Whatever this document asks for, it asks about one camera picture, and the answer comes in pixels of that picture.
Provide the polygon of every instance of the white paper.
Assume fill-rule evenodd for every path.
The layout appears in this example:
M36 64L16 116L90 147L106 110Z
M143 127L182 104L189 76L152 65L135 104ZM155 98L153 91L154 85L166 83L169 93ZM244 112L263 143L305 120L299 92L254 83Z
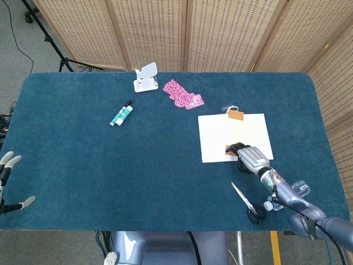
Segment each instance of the white paper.
M226 145L242 142L256 146L272 160L272 149L264 114L244 114L244 120L230 119L228 114L199 116L203 163L236 161L225 154Z

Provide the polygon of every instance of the brown tag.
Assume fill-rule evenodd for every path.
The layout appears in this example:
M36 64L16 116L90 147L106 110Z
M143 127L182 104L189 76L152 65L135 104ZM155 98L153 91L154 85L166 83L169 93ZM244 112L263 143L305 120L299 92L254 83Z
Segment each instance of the brown tag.
M228 112L228 117L235 120L244 120L244 113L230 109Z
M233 153L232 151L226 152L226 155L229 156L237 156L235 153Z

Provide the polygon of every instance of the tripod stand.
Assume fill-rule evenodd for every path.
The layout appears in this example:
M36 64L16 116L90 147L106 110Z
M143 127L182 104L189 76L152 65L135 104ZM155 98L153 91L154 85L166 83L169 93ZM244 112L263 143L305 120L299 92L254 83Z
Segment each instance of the tripod stand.
M33 12L33 10L31 9L31 7L29 6L28 2L26 0L22 0L23 4L26 6L26 8L28 9L28 12L32 15L32 17L34 18L34 20L37 22L39 28L43 31L45 38L44 41L47 41L51 44L51 46L54 48L54 50L56 51L56 53L58 54L58 56L60 57L60 67L59 67L59 72L62 71L63 66L66 66L67 69L70 72L73 72L74 70L71 68L69 62L74 62L78 65L83 65L83 66L87 66L88 67L88 71L91 72L92 68L96 68L96 69L100 69L103 70L103 68L100 67L96 67L93 65L88 65L86 63L83 62L78 62L75 60L71 60L67 57L64 57L63 54L61 53L61 51L59 50L59 48L56 46L55 42L53 41L52 37L49 35L49 33L45 30L45 28L43 27L42 23L40 23L38 17L36 16L36 14Z

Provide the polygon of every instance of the scissors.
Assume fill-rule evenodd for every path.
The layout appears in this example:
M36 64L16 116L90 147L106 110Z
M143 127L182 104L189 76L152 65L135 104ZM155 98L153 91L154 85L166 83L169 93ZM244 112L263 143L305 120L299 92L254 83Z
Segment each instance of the scissors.
M260 206L251 204L248 199L244 196L244 194L240 191L240 189L232 181L231 183L248 207L248 218L250 222L258 225L260 223L260 220L263 220L266 217L265 210Z

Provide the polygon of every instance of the table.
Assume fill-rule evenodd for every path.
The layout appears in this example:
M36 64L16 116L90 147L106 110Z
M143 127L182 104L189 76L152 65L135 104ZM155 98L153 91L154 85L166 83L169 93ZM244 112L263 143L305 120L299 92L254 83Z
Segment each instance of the table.
M29 76L1 155L22 155L6 203L36 195L2 215L0 229L105 231L289 230L288 209L253 225L233 181L254 204L269 195L236 163L202 163L197 117L234 104L264 113L271 165L289 184L304 180L307 199L328 216L349 211L311 79L303 73L159 73L157 91L135 93L134 73ZM162 87L175 79L205 105L174 106ZM109 122L132 99L121 127Z

